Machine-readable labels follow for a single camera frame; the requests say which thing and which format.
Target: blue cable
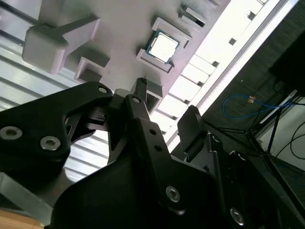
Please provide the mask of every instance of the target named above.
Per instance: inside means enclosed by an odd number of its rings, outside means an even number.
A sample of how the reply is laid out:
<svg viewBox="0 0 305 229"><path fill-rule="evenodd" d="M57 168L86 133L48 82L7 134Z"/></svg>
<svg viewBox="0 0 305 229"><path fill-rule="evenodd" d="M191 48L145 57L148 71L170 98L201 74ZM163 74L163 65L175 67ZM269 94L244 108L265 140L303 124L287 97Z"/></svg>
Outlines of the blue cable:
<svg viewBox="0 0 305 229"><path fill-rule="evenodd" d="M258 112L254 112L252 114L248 114L248 115L244 115L244 116L238 116L238 117L234 117L234 116L230 116L226 113L225 111L225 104L230 100L230 99L233 99L233 98L244 98L244 99L251 99L249 96L246 96L246 95L232 95L232 96L229 96L223 103L223 114L224 116L226 116L227 118L230 118L230 119L244 119L244 118L249 118L251 116L254 116L258 113L262 113L262 112L266 112L266 111L270 111L272 109L275 109L275 108L278 108L278 107L285 107L285 106L292 106L292 105L295 105L295 104L292 104L290 100L288 100L285 104L283 105L280 105L280 106L272 106L272 105L268 105L268 104L265 104L264 102L262 101L259 101L257 99L253 99L254 103L257 103L257 104L260 104L262 106L265 106L265 107L268 107L267 109L264 109L262 111L258 111Z"/></svg>

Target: silver screw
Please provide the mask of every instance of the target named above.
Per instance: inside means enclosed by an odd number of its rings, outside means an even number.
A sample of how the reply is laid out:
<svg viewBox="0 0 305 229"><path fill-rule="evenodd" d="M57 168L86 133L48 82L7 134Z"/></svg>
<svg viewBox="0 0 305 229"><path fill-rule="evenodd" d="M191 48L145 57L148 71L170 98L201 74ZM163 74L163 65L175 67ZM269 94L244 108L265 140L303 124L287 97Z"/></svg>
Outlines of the silver screw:
<svg viewBox="0 0 305 229"><path fill-rule="evenodd" d="M16 140L22 136L22 130L15 126L6 126L0 130L0 137L4 140Z"/></svg>
<svg viewBox="0 0 305 229"><path fill-rule="evenodd" d="M244 225L244 218L238 210L236 210L235 208L231 208L230 213L231 213L232 218L238 225L240 225L240 226Z"/></svg>
<svg viewBox="0 0 305 229"><path fill-rule="evenodd" d="M244 159L240 153L237 153L237 155L240 159L242 159L243 161L246 161L246 159Z"/></svg>
<svg viewBox="0 0 305 229"><path fill-rule="evenodd" d="M40 140L40 146L44 150L55 151L61 146L61 142L58 138L53 136L46 136Z"/></svg>
<svg viewBox="0 0 305 229"><path fill-rule="evenodd" d="M173 186L168 186L166 188L166 195L174 203L178 203L180 200L180 193Z"/></svg>
<svg viewBox="0 0 305 229"><path fill-rule="evenodd" d="M136 103L140 103L140 102L141 102L141 101L140 101L138 98L136 98L136 97L132 98L132 100L134 100Z"/></svg>
<svg viewBox="0 0 305 229"><path fill-rule="evenodd" d="M102 93L107 93L107 90L103 87L99 87L99 91L102 92Z"/></svg>

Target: wooden surface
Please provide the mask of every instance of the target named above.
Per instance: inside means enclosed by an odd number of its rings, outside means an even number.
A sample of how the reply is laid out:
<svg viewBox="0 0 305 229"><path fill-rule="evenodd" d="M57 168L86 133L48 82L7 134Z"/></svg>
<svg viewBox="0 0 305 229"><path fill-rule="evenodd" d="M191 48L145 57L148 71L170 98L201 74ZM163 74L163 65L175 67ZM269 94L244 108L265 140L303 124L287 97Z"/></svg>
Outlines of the wooden surface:
<svg viewBox="0 0 305 229"><path fill-rule="evenodd" d="M34 219L0 210L0 229L42 229Z"/></svg>

